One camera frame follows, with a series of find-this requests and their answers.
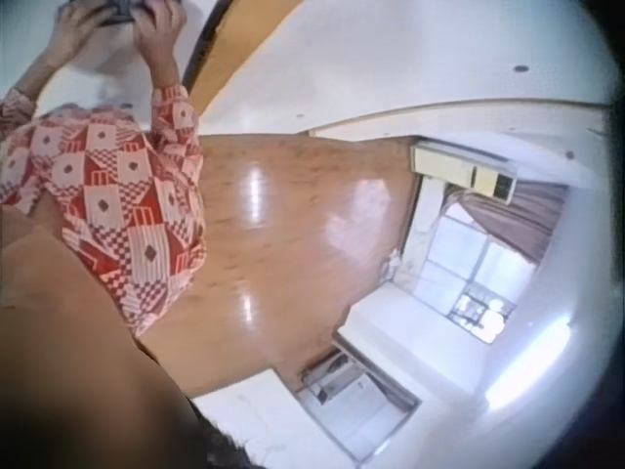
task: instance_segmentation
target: curtain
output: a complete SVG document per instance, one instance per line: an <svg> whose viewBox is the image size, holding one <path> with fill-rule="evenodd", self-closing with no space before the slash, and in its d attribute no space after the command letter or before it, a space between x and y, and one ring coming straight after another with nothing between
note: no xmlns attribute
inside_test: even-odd
<svg viewBox="0 0 625 469"><path fill-rule="evenodd" d="M486 230L535 264L542 260L562 214L568 187L517 181L509 205L450 187L443 210L458 202Z"/></svg>

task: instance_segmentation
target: fluorescent light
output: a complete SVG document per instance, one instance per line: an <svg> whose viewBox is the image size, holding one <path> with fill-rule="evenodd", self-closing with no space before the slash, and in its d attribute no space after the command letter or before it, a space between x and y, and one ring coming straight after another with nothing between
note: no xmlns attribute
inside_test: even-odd
<svg viewBox="0 0 625 469"><path fill-rule="evenodd" d="M490 407L503 407L529 389L556 361L569 338L567 320L547 327L486 392Z"/></svg>

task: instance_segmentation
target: checkered pattern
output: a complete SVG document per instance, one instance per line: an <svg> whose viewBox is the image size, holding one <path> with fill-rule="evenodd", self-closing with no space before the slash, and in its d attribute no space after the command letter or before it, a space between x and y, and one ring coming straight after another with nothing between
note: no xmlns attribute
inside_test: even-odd
<svg viewBox="0 0 625 469"><path fill-rule="evenodd" d="M0 174L0 203L28 214L47 190L62 210L65 244L100 278L136 335L167 312L206 258L203 214L188 203L196 201L196 182L182 171L201 166L197 115L182 86L156 90L152 107L147 138L110 107L63 107L32 120L34 104L16 90L0 102L0 142L8 139L0 161L26 158ZM120 168L135 182L120 184ZM165 181L174 185L161 206L157 188ZM166 223L163 213L177 222Z"/></svg>

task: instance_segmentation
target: white air conditioner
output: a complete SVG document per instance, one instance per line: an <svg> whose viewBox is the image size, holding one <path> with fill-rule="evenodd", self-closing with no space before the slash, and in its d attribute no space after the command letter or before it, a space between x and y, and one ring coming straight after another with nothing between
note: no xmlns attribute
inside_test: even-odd
<svg viewBox="0 0 625 469"><path fill-rule="evenodd" d="M415 173L442 179L480 195L510 203L517 176L507 160L442 142L419 140L410 158Z"/></svg>

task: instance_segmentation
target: sleeve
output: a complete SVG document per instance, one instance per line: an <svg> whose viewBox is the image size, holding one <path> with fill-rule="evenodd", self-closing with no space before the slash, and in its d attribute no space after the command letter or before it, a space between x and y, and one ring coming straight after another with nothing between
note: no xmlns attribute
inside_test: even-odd
<svg viewBox="0 0 625 469"><path fill-rule="evenodd" d="M203 157L198 138L199 116L182 85L154 90L149 140L197 186Z"/></svg>
<svg viewBox="0 0 625 469"><path fill-rule="evenodd" d="M32 120L37 109L36 104L15 88L5 99L0 101L0 142L4 142L11 133Z"/></svg>

